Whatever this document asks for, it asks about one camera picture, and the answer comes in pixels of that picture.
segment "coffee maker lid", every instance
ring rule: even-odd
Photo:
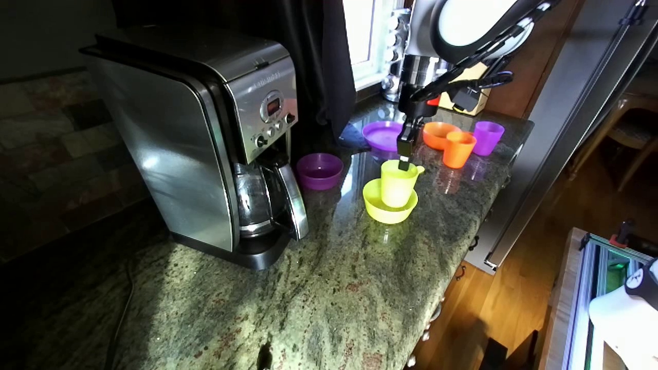
[[[224,82],[239,80],[255,69],[289,58],[285,48],[243,35],[231,28],[195,25],[151,25],[115,28],[97,35],[97,48],[103,51],[139,55],[162,64],[162,58],[205,66]]]

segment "stainless steel refrigerator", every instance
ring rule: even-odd
[[[467,254],[470,266],[494,274],[504,264],[576,148],[652,55],[655,35],[658,0],[583,0],[530,111],[534,130],[510,185]]]

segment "small cup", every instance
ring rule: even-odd
[[[456,126],[451,126],[447,121],[427,121],[424,126],[424,144],[434,148],[434,151],[445,151],[447,148],[447,135],[451,131],[460,131]]]
[[[472,135],[476,137],[472,153],[476,156],[491,156],[504,133],[505,128],[495,121],[476,121],[472,128]]]
[[[380,172],[380,197],[388,207],[402,207],[411,199],[418,176],[424,172],[424,166],[409,164],[407,171],[399,169],[399,160],[382,162]]]
[[[476,144],[470,131],[451,131],[447,135],[447,151],[445,151],[445,166],[448,169],[462,169]]]

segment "stainless steel coffee maker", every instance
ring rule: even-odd
[[[139,26],[82,49],[171,234],[264,269],[308,230],[289,171],[288,51],[207,26]]]

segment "granite countertop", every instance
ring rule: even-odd
[[[350,130],[386,115],[377,104]],[[453,113],[439,120],[472,123]],[[125,258],[130,275],[97,266],[97,275],[73,280],[25,325],[28,359],[11,363],[98,367],[115,336],[120,367],[256,367],[266,343],[272,367],[402,367],[527,135],[529,126],[498,121],[507,133],[495,155],[472,156],[462,171],[447,171],[439,155],[418,148],[415,162],[427,171],[402,224],[367,217],[359,192],[378,176],[382,158],[351,151],[342,188],[304,193],[308,236],[291,240],[274,267],[248,271],[152,243]]]

